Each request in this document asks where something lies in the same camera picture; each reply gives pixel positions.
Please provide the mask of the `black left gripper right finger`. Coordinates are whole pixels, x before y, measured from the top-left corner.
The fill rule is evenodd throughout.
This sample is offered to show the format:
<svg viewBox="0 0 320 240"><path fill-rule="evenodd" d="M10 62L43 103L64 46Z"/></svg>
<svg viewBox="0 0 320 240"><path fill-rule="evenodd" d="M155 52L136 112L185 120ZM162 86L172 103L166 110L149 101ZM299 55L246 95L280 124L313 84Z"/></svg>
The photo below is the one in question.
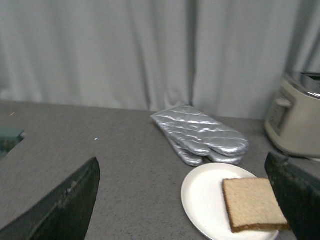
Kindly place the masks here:
<svg viewBox="0 0 320 240"><path fill-rule="evenodd" d="M298 240L320 238L320 163L269 152L265 171Z"/></svg>

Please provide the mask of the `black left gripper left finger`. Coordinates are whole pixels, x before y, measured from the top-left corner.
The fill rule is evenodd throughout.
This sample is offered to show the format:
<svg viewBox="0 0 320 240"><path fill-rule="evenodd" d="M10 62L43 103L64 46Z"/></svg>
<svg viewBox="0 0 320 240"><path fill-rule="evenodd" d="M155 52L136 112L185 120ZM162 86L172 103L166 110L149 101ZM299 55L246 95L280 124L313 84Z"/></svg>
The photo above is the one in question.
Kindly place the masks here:
<svg viewBox="0 0 320 240"><path fill-rule="evenodd" d="M93 157L23 215L1 229L2 240L83 240L100 183Z"/></svg>

